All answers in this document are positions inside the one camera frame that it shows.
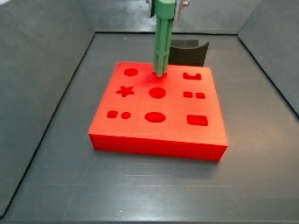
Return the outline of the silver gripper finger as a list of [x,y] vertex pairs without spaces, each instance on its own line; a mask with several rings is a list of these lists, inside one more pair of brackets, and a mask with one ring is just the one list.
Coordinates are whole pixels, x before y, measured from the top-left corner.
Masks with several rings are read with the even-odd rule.
[[181,11],[188,7],[190,0],[174,0],[174,13],[173,22],[177,23],[180,20]]
[[145,3],[148,6],[146,16],[152,18],[154,15],[154,0],[145,0]]

